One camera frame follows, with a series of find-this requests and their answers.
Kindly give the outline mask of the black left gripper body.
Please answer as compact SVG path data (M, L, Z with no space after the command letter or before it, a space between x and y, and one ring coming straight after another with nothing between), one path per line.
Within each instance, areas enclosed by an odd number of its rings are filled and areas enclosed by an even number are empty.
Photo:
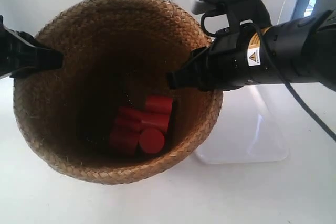
M34 72L34 47L3 20L1 15L1 79L27 77Z

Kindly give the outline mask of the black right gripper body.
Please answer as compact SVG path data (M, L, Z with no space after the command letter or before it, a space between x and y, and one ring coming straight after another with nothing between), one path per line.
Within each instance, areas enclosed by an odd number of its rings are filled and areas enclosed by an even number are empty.
M202 91L261 84L262 34L257 25L246 23L239 33L218 37L210 46L193 50L188 61L188 84Z

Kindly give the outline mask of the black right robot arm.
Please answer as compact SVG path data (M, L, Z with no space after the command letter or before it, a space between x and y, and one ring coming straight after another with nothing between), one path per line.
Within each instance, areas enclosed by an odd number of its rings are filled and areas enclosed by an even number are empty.
M335 89L335 11L327 10L268 27L258 36L251 24L194 49L167 74L171 89L201 91L249 85L319 82Z

